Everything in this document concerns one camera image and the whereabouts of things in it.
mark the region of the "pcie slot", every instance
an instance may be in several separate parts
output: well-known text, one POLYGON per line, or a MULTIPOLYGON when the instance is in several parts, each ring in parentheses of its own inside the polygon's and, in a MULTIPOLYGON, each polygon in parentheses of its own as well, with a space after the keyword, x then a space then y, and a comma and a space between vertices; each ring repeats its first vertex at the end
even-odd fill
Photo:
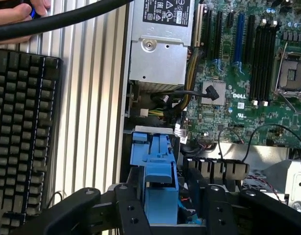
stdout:
POLYGON ((244 23, 245 23, 245 15, 243 13, 241 13, 238 15, 238 19, 237 19, 235 51, 234 51, 234 60, 233 60, 233 66, 237 67, 241 73, 243 73, 241 59, 242 59, 244 23))
POLYGON ((211 21, 212 21, 212 10, 208 10, 207 13, 205 14, 205 23, 206 23, 206 28, 205 28, 205 36, 204 36, 204 58, 207 58, 209 56, 209 46, 210 46, 210 35, 211 35, 211 21))
POLYGON ((214 31, 214 42, 213 42, 213 56, 212 62, 217 66, 219 71, 221 70, 221 59, 220 59, 220 47, 221 47, 221 36, 222 36, 222 17, 223 12, 218 11, 216 18, 216 25, 214 31))
POLYGON ((250 15, 248 17, 248 24, 247 24, 247 35, 246 35, 246 44, 245 44, 245 57, 244 63, 248 64, 251 62, 251 57, 253 53, 253 41, 255 37, 255 16, 250 15))
POLYGON ((194 27, 194 37, 193 45, 194 47, 201 46, 201 32, 203 27, 203 13, 204 13, 204 4, 198 4, 196 14, 195 14, 195 27, 194 27))

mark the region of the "ribbed metal surface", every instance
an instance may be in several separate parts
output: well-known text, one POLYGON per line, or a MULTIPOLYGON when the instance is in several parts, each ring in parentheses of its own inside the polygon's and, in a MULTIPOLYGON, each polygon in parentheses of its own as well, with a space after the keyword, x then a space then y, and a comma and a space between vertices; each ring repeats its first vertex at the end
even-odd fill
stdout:
MULTIPOLYGON (((52 0, 49 15, 95 0, 52 0)), ((105 191, 116 181, 126 7, 54 32, 30 43, 3 46, 64 60, 60 122, 50 192, 65 196, 83 187, 105 191)))

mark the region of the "finger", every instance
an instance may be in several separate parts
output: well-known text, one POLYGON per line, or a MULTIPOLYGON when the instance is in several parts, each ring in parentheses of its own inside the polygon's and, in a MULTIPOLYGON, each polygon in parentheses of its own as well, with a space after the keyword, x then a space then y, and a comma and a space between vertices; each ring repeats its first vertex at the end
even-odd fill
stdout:
POLYGON ((47 14, 46 8, 50 7, 49 0, 31 0, 31 3, 38 15, 44 16, 45 14, 47 14))
POLYGON ((0 25, 16 21, 23 21, 31 13, 32 8, 28 4, 20 4, 12 9, 0 10, 0 25))
MULTIPOLYGON (((32 20, 32 18, 31 18, 31 16, 28 16, 23 21, 30 21, 30 20, 32 20)), ((24 43, 24 42, 29 41, 30 38, 31 38, 31 36, 26 36, 26 37, 16 38, 16 39, 10 39, 10 40, 7 40, 7 41, 0 42, 0 45, 24 43)))

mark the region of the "black wire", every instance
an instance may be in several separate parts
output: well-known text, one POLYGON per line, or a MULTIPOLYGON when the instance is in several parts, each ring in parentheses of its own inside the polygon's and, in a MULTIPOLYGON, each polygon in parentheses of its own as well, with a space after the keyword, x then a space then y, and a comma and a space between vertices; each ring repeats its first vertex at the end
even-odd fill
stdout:
POLYGON ((44 33, 87 21, 117 9, 132 0, 101 0, 93 4, 32 21, 0 26, 0 41, 44 33))
POLYGON ((240 138, 240 136, 238 135, 238 133, 236 131, 232 130, 229 127, 223 128, 219 132, 219 135, 218 135, 218 146, 219 146, 219 154, 220 154, 221 159, 223 159, 223 153, 222 153, 222 149, 221 149, 221 146, 220 146, 220 137, 221 137, 222 132, 224 132, 225 130, 229 130, 230 132, 234 133, 238 137, 239 141, 241 141, 243 143, 243 140, 240 138))
POLYGON ((166 92, 152 93, 150 95, 150 98, 153 99, 156 96, 163 96, 163 95, 185 95, 185 94, 195 95, 195 96, 203 97, 203 98, 209 98, 210 97, 209 94, 203 94, 203 93, 200 93, 200 92, 176 90, 176 91, 166 91, 166 92))
POLYGON ((57 192, 53 193, 53 195, 51 196, 51 198, 46 206, 47 209, 50 208, 50 205, 51 205, 52 201, 54 200, 54 197, 56 196, 56 194, 58 194, 60 196, 60 201, 63 200, 63 196, 62 196, 61 192, 57 191, 57 192))
POLYGON ((246 160, 247 157, 248 157, 249 150, 250 150, 250 145, 251 145, 252 139, 253 139, 253 137, 254 137, 256 131, 259 130, 260 128, 262 128, 262 127, 265 127, 265 126, 278 126, 278 127, 281 127, 281 128, 283 128, 283 129, 289 131, 290 133, 292 133, 292 134, 293 134, 293 135, 301 142, 301 138, 300 138, 295 132, 293 132, 291 129, 287 128, 286 126, 283 126, 283 125, 280 125, 280 124, 265 124, 265 125, 262 125, 262 126, 260 126, 260 127, 257 127, 257 128, 253 131, 252 135, 250 136, 249 143, 248 143, 248 147, 247 147, 247 152, 246 152, 246 155, 245 155, 245 157, 243 158, 242 162, 245 162, 245 160, 246 160))

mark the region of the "green circuit board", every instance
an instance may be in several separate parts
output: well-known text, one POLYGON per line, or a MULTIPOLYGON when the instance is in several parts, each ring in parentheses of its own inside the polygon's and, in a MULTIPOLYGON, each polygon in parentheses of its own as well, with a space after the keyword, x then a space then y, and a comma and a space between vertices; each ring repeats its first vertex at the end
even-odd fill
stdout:
MULTIPOLYGON (((205 82, 223 82, 224 90, 221 90, 225 101, 221 105, 202 103, 201 98, 193 98, 187 107, 187 119, 185 122, 190 141, 198 140, 202 143, 211 143, 217 140, 219 132, 225 127, 232 127, 240 137, 248 142, 253 130, 263 124, 275 123, 289 127, 301 136, 301 115, 295 114, 284 102, 284 100, 270 94, 268 106, 263 106, 261 102, 257 105, 249 100, 250 82, 252 77, 252 65, 243 64, 241 72, 232 66, 234 46, 236 38, 237 17, 239 13, 245 14, 245 26, 243 45, 245 44, 247 19, 250 15, 255 15, 255 25, 258 26, 264 18, 276 19, 282 22, 282 26, 277 32, 275 41, 275 55, 282 50, 286 41, 283 40, 284 31, 297 31, 297 28, 288 28, 288 23, 301 25, 301 14, 297 14, 301 8, 301 2, 292 5, 292 11, 287 14, 279 13, 281 5, 275 8, 273 15, 267 15, 267 8, 271 2, 265 0, 219 0, 207 1, 206 6, 212 9, 212 22, 218 11, 223 12, 223 26, 221 35, 220 58, 221 71, 210 59, 202 60, 197 69, 196 91, 203 91, 205 82), (229 12, 234 12, 234 23, 232 28, 226 28, 226 17, 229 12)), ((286 51, 301 54, 301 42, 288 42, 286 51)), ((275 59, 269 66, 273 67, 273 81, 278 76, 280 59, 275 59)), ((297 110, 301 110, 301 99, 291 98, 290 102, 297 110)), ((224 131, 221 136, 222 142, 235 142, 237 137, 224 131)), ((297 139, 289 132, 269 127, 259 131, 253 138, 255 145, 278 145, 278 146, 298 146, 297 139)))

